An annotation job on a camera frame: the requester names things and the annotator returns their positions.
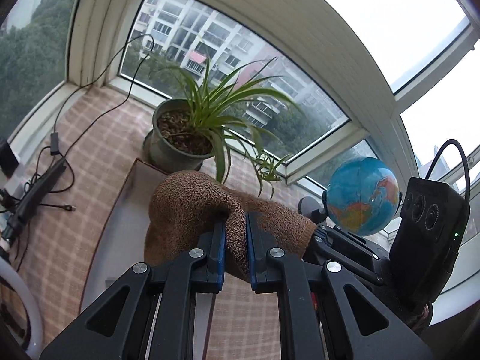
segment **camera lens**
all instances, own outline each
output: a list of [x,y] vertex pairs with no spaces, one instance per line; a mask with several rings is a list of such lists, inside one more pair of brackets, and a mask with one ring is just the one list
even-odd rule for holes
[[420,220],[424,210],[425,210],[425,197],[423,195],[420,195],[419,197],[417,197],[417,199],[415,200],[415,203],[413,204],[412,218],[415,222],[418,222]]
[[425,216],[425,227],[427,230],[432,230],[438,221],[438,206],[433,204],[427,211]]
[[413,195],[411,192],[408,193],[408,195],[406,196],[404,202],[403,202],[403,209],[405,211],[408,211],[412,205],[412,201],[413,201]]

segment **spider plant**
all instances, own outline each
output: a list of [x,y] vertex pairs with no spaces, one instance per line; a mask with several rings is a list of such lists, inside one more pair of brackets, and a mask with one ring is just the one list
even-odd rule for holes
[[287,154],[280,158],[278,161],[275,161],[275,157],[266,152],[265,150],[256,150],[257,155],[255,157],[249,157],[253,168],[255,169],[255,174],[258,178],[258,183],[260,184],[260,191],[258,192],[258,196],[261,195],[263,190],[263,182],[266,181],[272,187],[272,193],[270,195],[270,199],[273,198],[273,194],[275,193],[275,188],[272,184],[273,181],[280,181],[280,176],[277,174],[277,168],[282,165],[287,159],[289,159],[292,155]]
[[210,74],[209,59],[206,60],[205,77],[203,78],[202,85],[198,85],[190,73],[180,67],[168,67],[180,73],[180,77],[177,77],[177,75],[174,76],[183,89],[185,99],[188,103],[189,121],[185,133],[204,135],[211,142],[213,148],[212,153],[214,154],[215,164],[217,165],[217,181],[221,183],[227,180],[231,167],[231,153],[226,140],[237,140],[245,148],[242,138],[231,134],[230,128],[237,127],[247,129],[250,132],[256,149],[260,152],[263,150],[262,135],[267,134],[274,136],[268,130],[257,127],[243,118],[227,115],[226,111],[229,107],[254,99],[258,102],[267,103],[258,97],[271,96],[282,101],[288,107],[293,106],[299,109],[297,104],[284,93],[273,88],[260,86],[261,83],[277,77],[261,76],[262,71],[274,60],[275,58],[270,59],[245,83],[239,85],[237,79],[235,82],[229,84],[246,66],[260,61],[254,61],[240,66],[227,75],[215,88],[209,88],[208,86]]

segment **silver screw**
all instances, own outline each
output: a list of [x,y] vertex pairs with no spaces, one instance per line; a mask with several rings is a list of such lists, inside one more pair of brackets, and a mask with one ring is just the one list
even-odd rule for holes
[[336,261],[330,261],[327,264],[327,269],[332,273],[337,273],[337,272],[340,272],[342,270],[342,266],[339,263],[337,263]]
[[133,271],[136,274],[142,274],[147,270],[147,268],[147,264],[145,264],[144,262],[138,262],[133,266]]
[[199,257],[203,256],[203,250],[200,249],[199,247],[196,247],[195,249],[192,249],[191,251],[188,252],[190,257],[193,257],[194,259],[198,259]]
[[283,257],[285,256],[285,252],[279,247],[273,247],[272,249],[270,249],[270,255],[272,257]]

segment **apartment building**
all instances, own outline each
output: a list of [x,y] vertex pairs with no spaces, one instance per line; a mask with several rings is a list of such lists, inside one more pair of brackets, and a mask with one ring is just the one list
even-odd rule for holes
[[[306,107],[325,126],[335,128],[347,120],[329,96],[294,63],[262,38],[236,21],[196,0],[145,0],[133,36],[148,33],[155,39],[155,50],[163,50],[200,82],[211,61],[211,83],[219,84],[236,68],[254,61],[232,78],[244,83],[270,59],[275,59],[262,72],[278,76],[263,85],[275,88]],[[143,38],[145,48],[151,41]],[[274,98],[251,102],[245,117],[263,127],[285,106]]]

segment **gray flower pot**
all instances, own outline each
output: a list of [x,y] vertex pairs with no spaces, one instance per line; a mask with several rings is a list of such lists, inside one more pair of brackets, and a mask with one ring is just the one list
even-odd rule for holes
[[162,136],[158,128],[158,118],[165,112],[173,110],[188,110],[186,100],[167,100],[161,103],[153,113],[153,130],[150,131],[143,143],[145,156],[153,166],[166,173],[173,173],[179,170],[199,169],[203,160],[213,157],[213,154],[193,155],[178,150]]

